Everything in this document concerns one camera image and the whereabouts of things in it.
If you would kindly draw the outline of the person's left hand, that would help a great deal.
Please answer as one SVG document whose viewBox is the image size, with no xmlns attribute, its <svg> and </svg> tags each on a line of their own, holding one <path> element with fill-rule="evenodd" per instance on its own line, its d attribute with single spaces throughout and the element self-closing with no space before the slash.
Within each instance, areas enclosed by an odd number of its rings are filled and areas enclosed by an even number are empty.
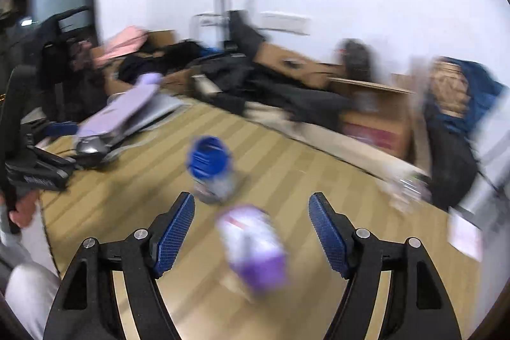
<svg viewBox="0 0 510 340">
<path fill-rule="evenodd" d="M 20 229 L 28 227 L 34 217 L 39 197 L 38 190 L 30 190 L 17 200 L 16 208 L 13 211 L 8 211 L 4 192 L 1 192 L 1 230 L 10 232 L 10 222 Z"/>
</svg>

